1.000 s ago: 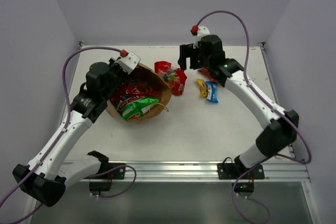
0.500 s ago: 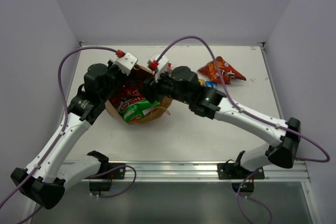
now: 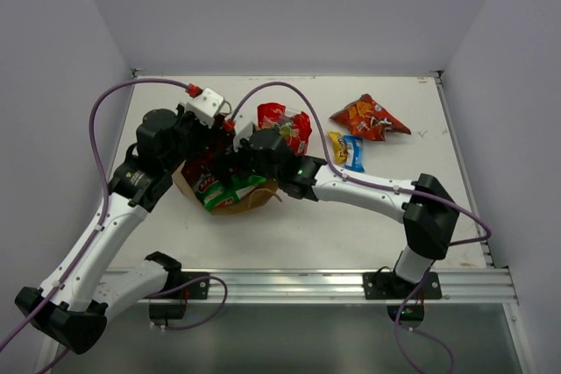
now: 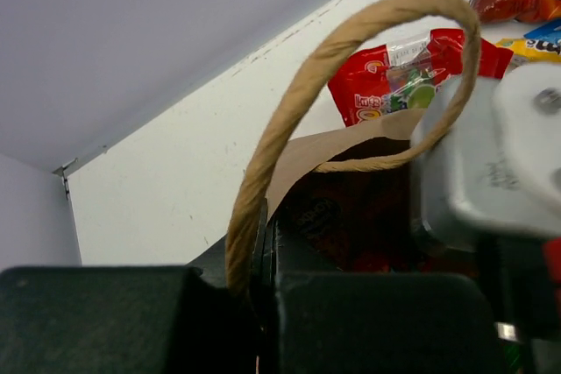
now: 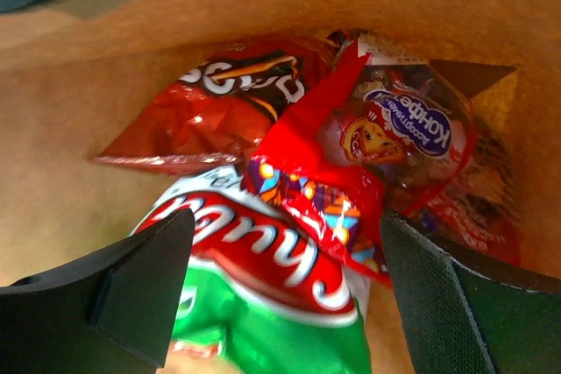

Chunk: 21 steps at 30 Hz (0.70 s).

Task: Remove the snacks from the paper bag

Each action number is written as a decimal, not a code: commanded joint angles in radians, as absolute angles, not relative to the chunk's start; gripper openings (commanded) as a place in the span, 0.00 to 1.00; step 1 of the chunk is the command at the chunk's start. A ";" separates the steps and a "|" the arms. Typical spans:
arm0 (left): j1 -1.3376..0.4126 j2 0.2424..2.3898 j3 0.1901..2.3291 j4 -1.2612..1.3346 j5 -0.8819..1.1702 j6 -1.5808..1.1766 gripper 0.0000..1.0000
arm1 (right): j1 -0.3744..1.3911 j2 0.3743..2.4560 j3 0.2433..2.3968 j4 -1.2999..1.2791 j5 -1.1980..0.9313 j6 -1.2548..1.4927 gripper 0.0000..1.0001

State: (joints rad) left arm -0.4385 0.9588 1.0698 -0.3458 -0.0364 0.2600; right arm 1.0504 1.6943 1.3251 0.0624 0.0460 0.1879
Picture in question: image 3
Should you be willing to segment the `brown paper bag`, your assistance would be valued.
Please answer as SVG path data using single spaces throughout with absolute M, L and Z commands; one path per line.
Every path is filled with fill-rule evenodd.
M 276 199 L 279 200 L 280 196 L 277 193 L 278 186 L 277 184 L 270 179 L 266 179 L 266 182 L 256 187 L 252 190 L 246 197 L 244 197 L 241 201 L 232 204 L 227 207 L 223 208 L 215 208 L 212 211 L 207 211 L 203 205 L 199 202 L 196 198 L 195 193 L 191 190 L 191 187 L 185 181 L 183 176 L 181 175 L 181 169 L 183 168 L 184 164 L 189 161 L 204 159 L 207 160 L 208 167 L 210 172 L 212 173 L 212 159 L 214 156 L 229 147 L 231 147 L 231 140 L 229 139 L 229 133 L 223 130 L 223 123 L 226 120 L 227 114 L 225 112 L 220 112 L 215 120 L 214 123 L 214 130 L 216 131 L 216 135 L 213 138 L 212 145 L 208 151 L 206 151 L 202 156 L 199 156 L 196 159 L 188 159 L 185 161 L 178 170 L 173 174 L 173 182 L 176 187 L 180 190 L 181 194 L 192 201 L 195 201 L 199 208 L 205 210 L 207 213 L 211 215 L 235 215 L 235 214 L 242 214 L 248 212 L 252 209 L 260 208 L 265 206 L 270 200 Z

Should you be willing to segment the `red Skittles candy pack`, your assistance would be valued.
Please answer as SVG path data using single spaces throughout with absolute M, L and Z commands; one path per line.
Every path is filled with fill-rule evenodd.
M 276 129 L 295 154 L 308 151 L 312 126 L 305 112 L 296 112 L 277 102 L 261 103 L 257 107 L 257 122 L 260 130 Z

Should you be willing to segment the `yellow M&M candy pack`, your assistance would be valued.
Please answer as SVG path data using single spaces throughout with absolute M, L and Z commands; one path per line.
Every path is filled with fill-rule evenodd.
M 329 131 L 327 136 L 331 141 L 334 162 L 338 165 L 344 165 L 348 157 L 344 135 L 337 131 Z

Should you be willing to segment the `blue white snack pack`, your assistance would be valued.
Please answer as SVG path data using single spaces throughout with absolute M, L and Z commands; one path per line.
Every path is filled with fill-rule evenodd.
M 362 159 L 363 140 L 352 135 L 344 135 L 343 140 L 347 151 L 344 167 L 357 173 L 363 173 L 365 171 Z

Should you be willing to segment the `red Doritos chip bag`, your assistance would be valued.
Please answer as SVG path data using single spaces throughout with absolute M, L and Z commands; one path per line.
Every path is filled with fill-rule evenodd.
M 355 137 L 374 142 L 385 142 L 388 133 L 410 135 L 411 130 L 376 102 L 363 94 L 330 116 L 330 120 Z

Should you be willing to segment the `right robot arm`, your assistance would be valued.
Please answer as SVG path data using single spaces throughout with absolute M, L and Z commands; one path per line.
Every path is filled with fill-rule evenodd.
M 406 246 L 394 266 L 390 286 L 404 298 L 417 292 L 425 273 L 446 257 L 459 217 L 457 204 L 431 175 L 390 180 L 337 169 L 326 159 L 295 154 L 272 129 L 231 138 L 218 149 L 210 168 L 226 185 L 235 176 L 261 176 L 296 200 L 352 205 L 402 224 Z

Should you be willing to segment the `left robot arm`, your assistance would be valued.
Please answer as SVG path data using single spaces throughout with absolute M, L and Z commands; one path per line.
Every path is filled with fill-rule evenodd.
M 145 114 L 124 162 L 103 185 L 95 216 L 58 268 L 15 303 L 37 330 L 77 355 L 89 351 L 110 320 L 144 298 L 184 291 L 181 263 L 155 251 L 135 269 L 100 282 L 130 234 L 153 211 L 188 158 L 208 150 L 219 112 L 181 104 Z

